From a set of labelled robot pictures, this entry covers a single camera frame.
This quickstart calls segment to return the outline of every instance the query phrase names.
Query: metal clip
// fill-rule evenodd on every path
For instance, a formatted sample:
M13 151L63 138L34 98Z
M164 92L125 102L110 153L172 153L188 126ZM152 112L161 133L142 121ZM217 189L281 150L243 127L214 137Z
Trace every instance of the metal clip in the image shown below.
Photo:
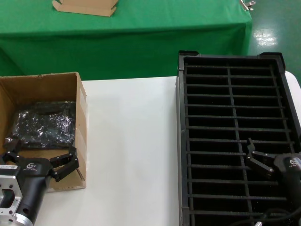
M239 3L243 7L244 11L248 11L248 10L253 11L254 9L252 8L252 6L256 4L255 1L250 1L250 2L244 3L243 0L239 0Z

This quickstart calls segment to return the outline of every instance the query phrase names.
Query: flat cardboard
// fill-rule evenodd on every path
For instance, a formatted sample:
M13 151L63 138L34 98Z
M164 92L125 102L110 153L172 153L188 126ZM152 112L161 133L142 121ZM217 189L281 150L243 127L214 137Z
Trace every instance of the flat cardboard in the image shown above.
M81 13L96 16L111 16L118 0L56 0L52 5L59 12Z
M86 93L78 73L45 74L39 76L0 77L0 153L14 112L22 105L38 101L76 101L75 146L79 168L70 175L50 182L49 192L86 187L87 105ZM25 158L53 158L68 153L66 149L21 150Z

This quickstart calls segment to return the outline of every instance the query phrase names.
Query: white logo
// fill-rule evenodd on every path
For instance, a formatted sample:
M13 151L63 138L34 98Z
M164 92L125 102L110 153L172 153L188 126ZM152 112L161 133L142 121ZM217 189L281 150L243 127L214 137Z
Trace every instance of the white logo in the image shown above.
M26 166L26 169L24 169L24 170L34 170L34 171L37 171L36 170L36 165L35 164L33 164L33 163L29 163L27 166Z
M301 167L300 163L298 162L298 160L296 158L291 159L290 160L290 164L291 164L290 167L293 167L293 166L299 166L299 167Z

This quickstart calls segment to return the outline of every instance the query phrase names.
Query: black plastic bag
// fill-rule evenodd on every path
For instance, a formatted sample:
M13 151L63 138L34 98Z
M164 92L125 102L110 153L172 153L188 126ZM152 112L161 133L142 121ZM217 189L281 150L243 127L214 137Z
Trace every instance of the black plastic bag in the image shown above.
M4 146L20 139L22 148L68 148L75 138L76 102L38 102L16 113Z

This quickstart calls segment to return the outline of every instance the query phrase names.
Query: white table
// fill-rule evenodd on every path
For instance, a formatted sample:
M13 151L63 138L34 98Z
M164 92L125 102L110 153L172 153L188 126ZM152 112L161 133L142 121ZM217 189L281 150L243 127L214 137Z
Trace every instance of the white table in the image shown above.
M301 89L286 76L301 121ZM35 226L179 225L175 80L83 82L87 188L46 194Z

